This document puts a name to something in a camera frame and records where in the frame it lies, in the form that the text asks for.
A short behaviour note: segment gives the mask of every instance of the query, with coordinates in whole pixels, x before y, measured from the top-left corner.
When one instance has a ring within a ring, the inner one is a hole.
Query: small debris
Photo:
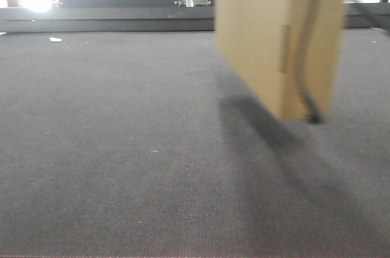
[[[61,39],[61,38],[58,38],[58,37],[51,37],[51,38],[50,38],[50,41],[51,41],[52,43],[60,43],[60,42],[62,42],[62,39]]]

